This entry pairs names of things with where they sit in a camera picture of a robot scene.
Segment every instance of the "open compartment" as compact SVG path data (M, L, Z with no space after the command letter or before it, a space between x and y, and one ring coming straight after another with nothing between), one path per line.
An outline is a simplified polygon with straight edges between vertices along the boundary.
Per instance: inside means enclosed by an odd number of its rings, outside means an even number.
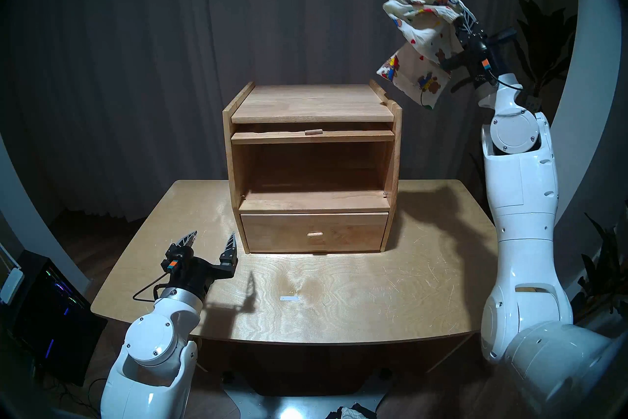
M387 212L386 158L393 144L234 146L234 156L242 161L239 210L250 214Z

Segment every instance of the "towel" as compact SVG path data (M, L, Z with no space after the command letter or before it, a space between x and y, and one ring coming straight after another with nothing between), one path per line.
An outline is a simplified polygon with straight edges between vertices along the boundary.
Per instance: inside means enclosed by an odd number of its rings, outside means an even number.
M463 16L470 27L475 18L460 0L388 0L383 8L407 43L378 69L378 75L432 109L451 79L440 62L462 51L452 23Z

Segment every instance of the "cabinet top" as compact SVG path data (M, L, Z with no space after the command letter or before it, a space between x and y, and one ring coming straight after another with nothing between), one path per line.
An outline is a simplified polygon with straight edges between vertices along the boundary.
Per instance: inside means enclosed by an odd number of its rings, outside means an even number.
M368 84L255 86L233 123L392 122Z

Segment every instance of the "white wall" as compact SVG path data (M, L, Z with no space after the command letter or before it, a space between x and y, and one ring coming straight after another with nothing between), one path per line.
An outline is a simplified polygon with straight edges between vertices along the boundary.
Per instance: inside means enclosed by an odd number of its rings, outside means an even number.
M609 116L621 56L618 0L579 0L572 62L554 123L552 142L560 198L559 220L580 185Z
M584 212L613 227L628 197L627 91L625 12L617 0L578 0L572 63L551 127L560 196L554 263L563 286L580 274L580 254L600 246Z
M70 259L31 203L1 136L0 181L0 212L15 237L26 250L49 257L66 279L84 294L89 280Z

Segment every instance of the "wooden table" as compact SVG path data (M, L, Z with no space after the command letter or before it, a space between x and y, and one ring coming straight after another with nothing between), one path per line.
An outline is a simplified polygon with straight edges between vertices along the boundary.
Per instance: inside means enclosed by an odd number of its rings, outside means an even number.
M131 296L162 273L170 243L193 230L195 254L217 263L236 230L227 181L175 182L116 263L92 311L124 322L151 312L152 304ZM212 285L194 336L374 344L465 334L480 328L497 272L495 228L457 180L399 181L383 253L247 255L239 235L238 251L235 277Z

